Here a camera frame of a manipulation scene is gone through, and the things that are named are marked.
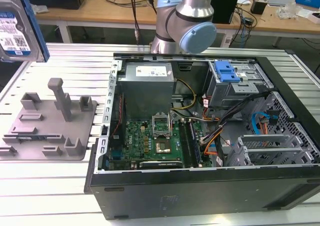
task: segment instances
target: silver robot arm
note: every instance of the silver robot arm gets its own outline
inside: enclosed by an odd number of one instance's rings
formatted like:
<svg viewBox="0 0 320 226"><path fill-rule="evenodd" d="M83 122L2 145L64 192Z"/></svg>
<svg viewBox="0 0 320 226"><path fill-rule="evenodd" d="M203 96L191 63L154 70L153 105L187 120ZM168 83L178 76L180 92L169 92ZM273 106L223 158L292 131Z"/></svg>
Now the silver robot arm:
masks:
<svg viewBox="0 0 320 226"><path fill-rule="evenodd" d="M211 0L158 0L151 53L197 54L215 40Z"/></svg>

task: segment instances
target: gray power supply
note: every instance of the gray power supply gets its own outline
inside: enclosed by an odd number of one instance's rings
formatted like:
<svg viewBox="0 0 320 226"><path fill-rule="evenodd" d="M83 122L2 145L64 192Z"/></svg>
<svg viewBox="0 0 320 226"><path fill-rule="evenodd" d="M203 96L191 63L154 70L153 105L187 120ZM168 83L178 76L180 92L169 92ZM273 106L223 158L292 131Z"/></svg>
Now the gray power supply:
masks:
<svg viewBox="0 0 320 226"><path fill-rule="evenodd" d="M118 80L128 120L147 120L157 113L168 115L174 88L171 63L127 63L125 76L119 75Z"/></svg>

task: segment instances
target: slotted aluminum surface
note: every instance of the slotted aluminum surface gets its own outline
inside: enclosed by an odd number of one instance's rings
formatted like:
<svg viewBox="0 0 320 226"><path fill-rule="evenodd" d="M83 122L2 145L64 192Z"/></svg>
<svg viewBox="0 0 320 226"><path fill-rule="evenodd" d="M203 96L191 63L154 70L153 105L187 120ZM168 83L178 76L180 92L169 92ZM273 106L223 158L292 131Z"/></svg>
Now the slotted aluminum surface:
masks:
<svg viewBox="0 0 320 226"><path fill-rule="evenodd" d="M91 148L100 132L105 94L114 52L148 52L147 46L48 44L48 63L23 64L0 94L0 133L7 132L21 108L24 92L53 99L50 77L61 77L63 88L78 99L92 95L99 105L91 129ZM320 121L320 89L315 78L283 50L208 49L229 56L267 56L313 116ZM1 225L319 225L320 194L288 211L106 221L93 195L83 194L90 150L78 162L0 162Z"/></svg>

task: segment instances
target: white table leg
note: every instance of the white table leg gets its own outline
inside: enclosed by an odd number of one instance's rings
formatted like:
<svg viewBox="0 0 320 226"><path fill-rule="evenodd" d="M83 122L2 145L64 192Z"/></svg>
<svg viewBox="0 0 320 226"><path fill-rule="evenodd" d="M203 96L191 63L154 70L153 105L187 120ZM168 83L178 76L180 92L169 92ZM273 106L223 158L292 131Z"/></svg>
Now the white table leg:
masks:
<svg viewBox="0 0 320 226"><path fill-rule="evenodd" d="M274 43L273 43L273 47L278 47L278 45L279 45L279 42L281 41L281 39L282 39L282 37L277 37L276 39L275 39L275 41L274 41Z"/></svg>
<svg viewBox="0 0 320 226"><path fill-rule="evenodd" d="M224 33L220 47L229 48L233 36L234 36L233 32L226 31Z"/></svg>
<svg viewBox="0 0 320 226"><path fill-rule="evenodd" d="M59 21L57 26L59 27L63 43L72 43L72 37L67 23Z"/></svg>

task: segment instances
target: power supply label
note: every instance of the power supply label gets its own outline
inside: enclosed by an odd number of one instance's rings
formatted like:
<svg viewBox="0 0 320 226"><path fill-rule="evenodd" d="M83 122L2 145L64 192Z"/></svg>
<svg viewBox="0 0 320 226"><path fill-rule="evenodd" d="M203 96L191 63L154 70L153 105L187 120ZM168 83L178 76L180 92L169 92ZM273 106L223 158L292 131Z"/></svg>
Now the power supply label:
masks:
<svg viewBox="0 0 320 226"><path fill-rule="evenodd" d="M137 77L166 77L166 67L154 67L154 66L138 66L135 69L135 75Z"/></svg>
<svg viewBox="0 0 320 226"><path fill-rule="evenodd" d="M3 50L10 55L28 56L31 50L19 27L13 13L0 12L0 45Z"/></svg>

